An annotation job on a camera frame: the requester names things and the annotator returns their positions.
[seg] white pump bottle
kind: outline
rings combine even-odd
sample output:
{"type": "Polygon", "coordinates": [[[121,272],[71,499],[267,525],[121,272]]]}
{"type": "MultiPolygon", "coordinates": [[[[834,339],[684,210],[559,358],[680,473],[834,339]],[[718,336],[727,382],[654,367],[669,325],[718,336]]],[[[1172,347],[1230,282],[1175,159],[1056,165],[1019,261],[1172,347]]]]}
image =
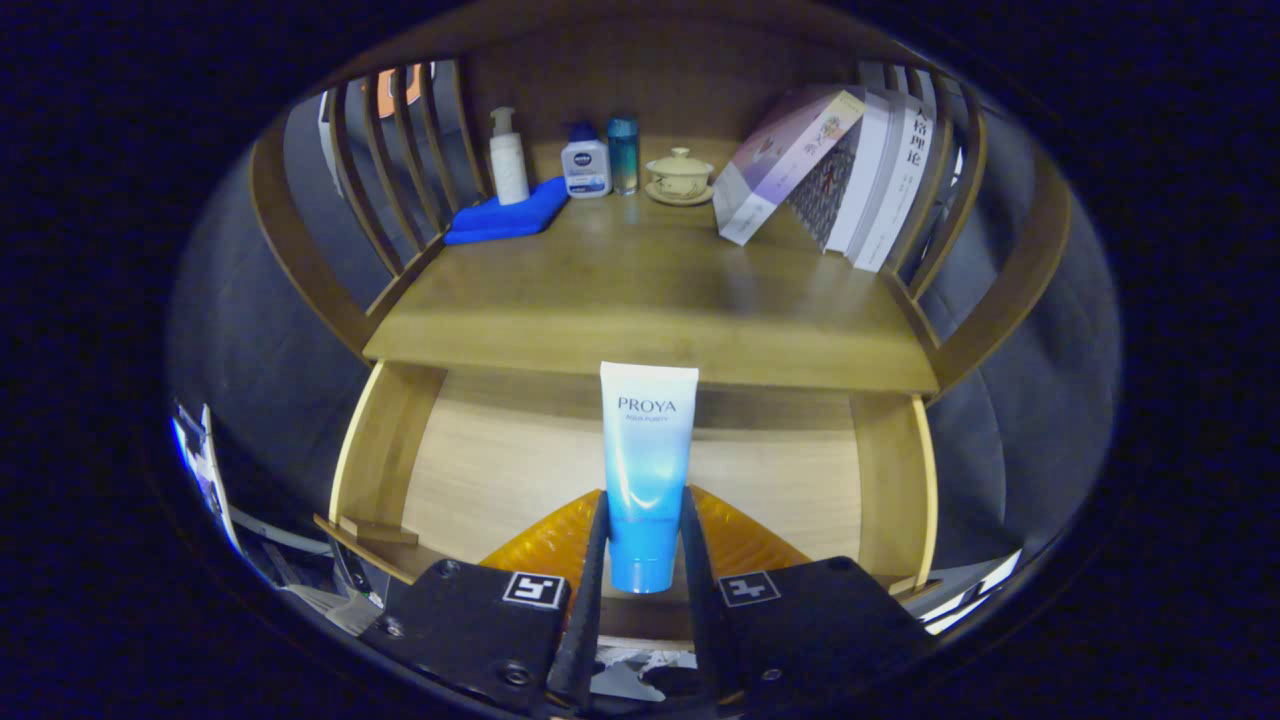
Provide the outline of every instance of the white pump bottle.
{"type": "Polygon", "coordinates": [[[498,108],[493,117],[493,137],[489,138],[489,158],[493,160],[493,184],[499,205],[513,205],[529,200],[529,178],[525,177],[525,151],[520,147],[520,135],[511,132],[515,108],[498,108]]]}

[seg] saucer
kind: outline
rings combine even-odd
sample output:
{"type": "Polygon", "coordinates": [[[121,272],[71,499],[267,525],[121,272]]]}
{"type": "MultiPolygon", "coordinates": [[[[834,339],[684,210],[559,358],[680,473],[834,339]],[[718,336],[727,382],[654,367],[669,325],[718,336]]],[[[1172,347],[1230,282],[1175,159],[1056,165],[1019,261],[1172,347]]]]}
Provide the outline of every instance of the saucer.
{"type": "Polygon", "coordinates": [[[648,195],[649,197],[657,200],[658,202],[662,202],[663,205],[681,205],[681,206],[684,206],[684,205],[701,205],[703,202],[707,202],[708,200],[712,199],[712,195],[716,195],[716,188],[712,187],[712,186],[707,186],[707,188],[703,190],[696,196],[689,197],[689,199],[685,199],[685,200],[680,200],[680,199],[676,199],[676,197],[667,197],[666,195],[658,192],[658,183],[657,182],[650,182],[649,184],[644,186],[644,193],[648,195]]]}

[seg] black background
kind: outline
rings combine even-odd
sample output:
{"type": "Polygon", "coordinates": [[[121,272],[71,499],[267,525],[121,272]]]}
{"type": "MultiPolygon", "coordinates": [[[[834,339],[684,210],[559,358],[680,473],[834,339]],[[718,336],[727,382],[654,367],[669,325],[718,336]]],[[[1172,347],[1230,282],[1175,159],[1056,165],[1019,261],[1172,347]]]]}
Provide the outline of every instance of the black background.
{"type": "MultiPolygon", "coordinates": [[[[0,83],[18,120],[5,142],[17,415],[5,507],[18,560],[5,705],[17,716],[439,716],[344,662],[229,571],[206,528],[168,514],[193,500],[173,482],[161,384],[177,254],[230,159],[324,72],[434,8],[28,5],[4,6],[0,83]]],[[[1097,215],[1126,332],[1116,446],[1059,570],[992,614],[983,639],[1011,633],[1002,644],[931,670],[927,689],[884,714],[1274,712],[1276,662],[1261,643],[1274,630],[1263,520],[1276,454],[1263,451],[1270,378],[1256,370],[1275,324],[1275,140],[1261,132],[1275,111],[1263,45],[1275,18],[1262,3],[1073,5],[859,5],[978,78],[1050,145],[1097,215]]]]}

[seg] books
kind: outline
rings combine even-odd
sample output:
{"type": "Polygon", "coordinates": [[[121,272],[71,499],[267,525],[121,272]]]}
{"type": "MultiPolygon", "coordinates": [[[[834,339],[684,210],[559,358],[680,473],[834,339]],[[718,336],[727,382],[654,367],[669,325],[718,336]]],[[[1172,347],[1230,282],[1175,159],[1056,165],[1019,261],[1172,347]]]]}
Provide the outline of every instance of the books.
{"type": "Polygon", "coordinates": [[[796,186],[787,204],[818,241],[818,250],[846,252],[856,236],[883,163],[891,108],[865,87],[849,92],[867,106],[863,119],[796,186]]]}
{"type": "Polygon", "coordinates": [[[865,108],[841,87],[785,95],[716,178],[712,202],[721,237],[746,243],[865,108]]]}
{"type": "Polygon", "coordinates": [[[787,202],[819,250],[855,266],[884,264],[910,211],[933,135],[934,114],[904,92],[849,87],[865,113],[787,202]]]}
{"type": "Polygon", "coordinates": [[[897,233],[911,210],[915,191],[924,177],[924,163],[929,155],[933,140],[934,111],[920,100],[902,92],[892,92],[893,124],[886,151],[893,154],[886,158],[879,170],[881,190],[872,191],[876,218],[864,234],[855,237],[858,246],[850,245],[846,252],[854,266],[861,270],[878,272],[890,250],[897,242],[897,233]]]}

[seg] blue and white tube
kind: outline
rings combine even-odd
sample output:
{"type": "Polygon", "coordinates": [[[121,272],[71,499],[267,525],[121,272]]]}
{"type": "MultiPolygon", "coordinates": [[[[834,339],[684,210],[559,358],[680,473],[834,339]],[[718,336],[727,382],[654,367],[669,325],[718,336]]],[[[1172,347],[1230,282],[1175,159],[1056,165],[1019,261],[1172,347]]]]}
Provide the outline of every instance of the blue and white tube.
{"type": "Polygon", "coordinates": [[[698,368],[600,363],[613,587],[671,587],[698,368]]]}

